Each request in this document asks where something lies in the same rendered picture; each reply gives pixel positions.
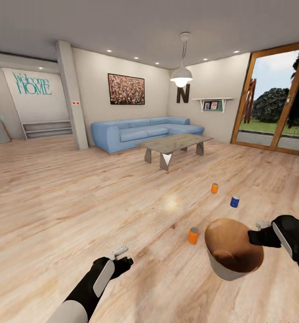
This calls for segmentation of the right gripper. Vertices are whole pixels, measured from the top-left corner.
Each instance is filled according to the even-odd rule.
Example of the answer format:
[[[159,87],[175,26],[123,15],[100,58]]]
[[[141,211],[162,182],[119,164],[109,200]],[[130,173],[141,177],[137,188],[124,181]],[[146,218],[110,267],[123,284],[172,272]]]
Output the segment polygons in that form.
[[[281,243],[277,244],[270,240],[266,234],[266,228],[260,231],[248,231],[251,244],[281,248]]]

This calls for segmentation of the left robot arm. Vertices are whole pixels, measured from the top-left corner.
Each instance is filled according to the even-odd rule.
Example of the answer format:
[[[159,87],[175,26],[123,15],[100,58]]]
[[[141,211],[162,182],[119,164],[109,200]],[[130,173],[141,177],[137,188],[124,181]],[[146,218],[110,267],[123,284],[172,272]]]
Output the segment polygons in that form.
[[[91,270],[45,323],[88,323],[108,282],[134,264],[132,258],[117,259],[127,251],[128,245],[123,244],[109,251],[109,258],[95,260]]]

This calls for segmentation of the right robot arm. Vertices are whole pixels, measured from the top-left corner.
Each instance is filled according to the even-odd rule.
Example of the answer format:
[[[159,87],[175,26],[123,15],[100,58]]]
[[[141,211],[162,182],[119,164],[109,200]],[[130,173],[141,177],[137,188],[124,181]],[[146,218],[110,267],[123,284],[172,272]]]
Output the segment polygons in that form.
[[[299,219],[278,217],[275,221],[257,219],[258,231],[248,231],[251,244],[281,248],[284,245],[299,266]]]

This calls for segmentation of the can of soda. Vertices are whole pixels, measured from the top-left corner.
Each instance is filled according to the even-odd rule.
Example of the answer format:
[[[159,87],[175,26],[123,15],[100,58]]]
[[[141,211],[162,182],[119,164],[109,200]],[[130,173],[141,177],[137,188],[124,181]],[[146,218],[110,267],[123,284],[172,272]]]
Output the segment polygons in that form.
[[[212,187],[211,187],[211,192],[212,193],[217,193],[217,189],[218,189],[218,184],[217,183],[213,183]]]
[[[230,205],[233,208],[237,208],[238,203],[239,203],[239,197],[238,196],[233,196]]]
[[[198,230],[194,227],[192,227],[189,230],[189,237],[188,237],[188,241],[191,244],[196,244],[198,240]]]

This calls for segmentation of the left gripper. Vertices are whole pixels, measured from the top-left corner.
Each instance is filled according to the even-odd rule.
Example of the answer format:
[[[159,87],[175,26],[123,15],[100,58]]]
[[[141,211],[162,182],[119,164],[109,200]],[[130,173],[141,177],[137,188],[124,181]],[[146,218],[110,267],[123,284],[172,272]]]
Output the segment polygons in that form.
[[[117,274],[114,277],[114,279],[119,277],[124,272],[130,270],[130,267],[134,264],[133,259],[132,258],[128,259],[127,257],[124,257],[120,260],[113,261],[113,262],[115,262],[117,264],[117,268],[118,268]]]

